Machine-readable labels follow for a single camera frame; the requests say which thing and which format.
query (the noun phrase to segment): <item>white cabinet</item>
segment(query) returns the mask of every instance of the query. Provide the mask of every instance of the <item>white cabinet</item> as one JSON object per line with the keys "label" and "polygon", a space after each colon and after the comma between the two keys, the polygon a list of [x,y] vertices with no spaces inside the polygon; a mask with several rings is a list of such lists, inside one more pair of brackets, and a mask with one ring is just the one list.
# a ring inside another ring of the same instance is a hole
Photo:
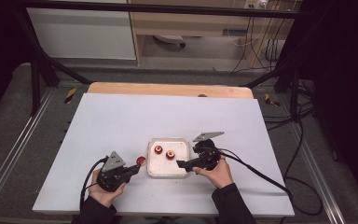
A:
{"label": "white cabinet", "polygon": [[[127,3],[125,0],[77,2]],[[54,58],[135,60],[128,12],[28,8],[39,43]]]}

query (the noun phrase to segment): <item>hand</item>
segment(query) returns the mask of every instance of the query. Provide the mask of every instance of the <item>hand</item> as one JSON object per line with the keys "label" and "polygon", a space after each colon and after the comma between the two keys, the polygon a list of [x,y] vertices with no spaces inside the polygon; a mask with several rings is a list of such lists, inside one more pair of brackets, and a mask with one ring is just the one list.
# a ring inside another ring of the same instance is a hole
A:
{"label": "hand", "polygon": [[[92,184],[97,183],[98,180],[98,173],[100,173],[101,169],[95,170],[92,173]],[[101,203],[105,207],[110,207],[112,205],[113,200],[120,194],[123,193],[124,187],[126,183],[122,183],[120,187],[115,192],[108,192],[96,184],[89,187],[89,196],[95,199],[97,202]]]}
{"label": "hand", "polygon": [[193,167],[193,171],[198,175],[207,177],[219,189],[234,183],[229,165],[226,162],[226,157],[223,155],[220,157],[219,162],[212,171],[204,170],[199,167]]}

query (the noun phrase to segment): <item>red object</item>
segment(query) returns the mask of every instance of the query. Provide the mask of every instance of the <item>red object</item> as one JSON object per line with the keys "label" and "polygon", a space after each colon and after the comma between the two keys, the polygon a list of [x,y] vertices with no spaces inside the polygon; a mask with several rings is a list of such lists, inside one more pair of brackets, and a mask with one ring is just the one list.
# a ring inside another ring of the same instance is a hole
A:
{"label": "red object", "polygon": [[139,158],[136,160],[136,164],[137,164],[138,166],[143,166],[143,165],[145,165],[145,163],[146,163],[146,158],[145,158],[145,157],[139,157]]}
{"label": "red object", "polygon": [[175,153],[172,150],[167,151],[165,154],[168,160],[172,160],[175,157]]}
{"label": "red object", "polygon": [[161,154],[161,152],[162,152],[162,147],[161,147],[161,146],[156,146],[156,147],[155,147],[155,152],[156,152],[157,154]]}

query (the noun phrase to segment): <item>white table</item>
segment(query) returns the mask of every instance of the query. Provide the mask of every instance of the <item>white table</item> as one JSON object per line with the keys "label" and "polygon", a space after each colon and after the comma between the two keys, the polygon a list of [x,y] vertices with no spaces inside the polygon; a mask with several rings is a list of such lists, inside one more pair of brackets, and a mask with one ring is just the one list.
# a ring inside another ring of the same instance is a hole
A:
{"label": "white table", "polygon": [[[80,191],[90,167],[112,151],[131,166],[139,156],[147,156],[151,138],[183,137],[193,147],[192,140],[200,133],[220,131],[225,134],[213,139],[217,147],[232,150],[283,184],[257,100],[86,93],[33,210],[78,213]],[[196,158],[190,151],[190,159]],[[294,215],[281,189],[233,160],[228,163],[255,217]],[[208,179],[194,173],[180,179],[156,179],[142,167],[114,206],[122,216],[210,217],[217,215],[213,190]]]}

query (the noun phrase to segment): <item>black sleeve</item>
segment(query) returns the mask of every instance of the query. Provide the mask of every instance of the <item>black sleeve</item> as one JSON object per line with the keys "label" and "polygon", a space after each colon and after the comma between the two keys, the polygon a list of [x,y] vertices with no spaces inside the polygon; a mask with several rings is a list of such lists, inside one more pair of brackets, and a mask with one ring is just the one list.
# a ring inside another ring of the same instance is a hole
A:
{"label": "black sleeve", "polygon": [[255,224],[254,217],[234,183],[216,189],[212,199],[219,211],[219,224]]}
{"label": "black sleeve", "polygon": [[89,196],[72,224],[110,224],[113,223],[116,212],[113,205],[107,208]]}

